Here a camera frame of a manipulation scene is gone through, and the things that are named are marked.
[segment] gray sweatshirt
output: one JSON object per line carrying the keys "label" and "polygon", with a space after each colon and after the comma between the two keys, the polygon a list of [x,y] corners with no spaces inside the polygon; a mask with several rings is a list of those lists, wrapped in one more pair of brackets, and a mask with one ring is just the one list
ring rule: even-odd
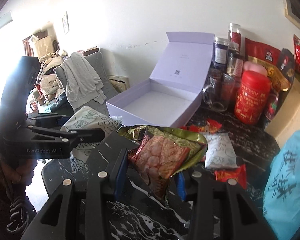
{"label": "gray sweatshirt", "polygon": [[72,108],[79,108],[92,99],[103,104],[107,99],[102,91],[102,80],[80,53],[72,53],[60,67],[67,78],[65,90]]}

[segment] wooden frame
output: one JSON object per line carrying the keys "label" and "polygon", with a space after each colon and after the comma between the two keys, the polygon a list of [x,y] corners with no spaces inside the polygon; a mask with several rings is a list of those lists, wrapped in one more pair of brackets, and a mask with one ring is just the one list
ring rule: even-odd
{"label": "wooden frame", "polygon": [[62,18],[62,25],[63,25],[63,30],[66,33],[68,33],[69,29],[69,22],[68,22],[68,12],[63,16]]}
{"label": "wooden frame", "polygon": [[284,0],[284,15],[300,30],[300,18],[294,14],[294,6],[290,0]]}

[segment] beige cardboard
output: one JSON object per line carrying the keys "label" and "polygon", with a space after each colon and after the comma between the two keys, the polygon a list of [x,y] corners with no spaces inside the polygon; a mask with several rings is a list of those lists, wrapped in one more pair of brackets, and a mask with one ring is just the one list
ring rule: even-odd
{"label": "beige cardboard", "polygon": [[300,82],[295,79],[282,107],[265,131],[272,135],[282,148],[296,130],[300,130]]}
{"label": "beige cardboard", "polygon": [[34,43],[33,53],[35,57],[41,58],[48,53],[54,53],[51,36],[47,36]]}

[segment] purple box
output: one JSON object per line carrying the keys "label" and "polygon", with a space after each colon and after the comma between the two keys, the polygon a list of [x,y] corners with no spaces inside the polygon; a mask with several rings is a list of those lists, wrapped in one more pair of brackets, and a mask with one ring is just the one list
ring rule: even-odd
{"label": "purple box", "polygon": [[110,116],[121,115],[125,126],[180,127],[201,104],[214,34],[170,32],[167,36],[169,43],[150,78],[106,102]]}

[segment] human hand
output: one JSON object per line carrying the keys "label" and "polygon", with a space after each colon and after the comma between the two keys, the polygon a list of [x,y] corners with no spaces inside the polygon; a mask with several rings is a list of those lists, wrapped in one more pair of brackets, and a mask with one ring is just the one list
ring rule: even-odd
{"label": "human hand", "polygon": [[[7,180],[10,180],[13,184],[24,184],[29,186],[32,183],[34,168],[37,166],[37,160],[26,160],[26,163],[16,168],[16,170],[12,169],[2,160],[1,166]],[[0,183],[4,185],[1,171]]]}

